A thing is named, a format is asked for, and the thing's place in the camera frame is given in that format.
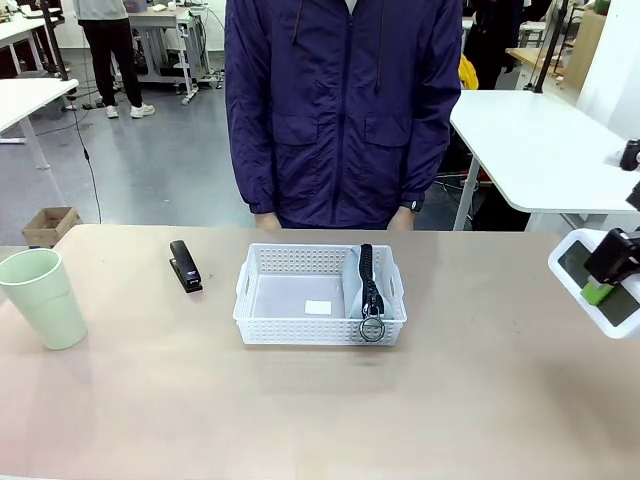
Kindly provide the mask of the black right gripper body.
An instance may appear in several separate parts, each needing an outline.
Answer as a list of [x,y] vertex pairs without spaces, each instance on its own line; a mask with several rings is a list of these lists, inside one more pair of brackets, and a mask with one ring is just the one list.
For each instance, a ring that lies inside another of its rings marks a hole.
[[639,231],[610,230],[585,262],[600,284],[616,285],[639,273]]

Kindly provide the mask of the person's left hand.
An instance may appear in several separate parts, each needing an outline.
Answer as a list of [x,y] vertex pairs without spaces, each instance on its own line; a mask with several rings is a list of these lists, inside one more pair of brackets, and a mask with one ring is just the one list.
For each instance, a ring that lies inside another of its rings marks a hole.
[[415,213],[410,208],[401,206],[389,222],[390,231],[412,231],[414,229]]

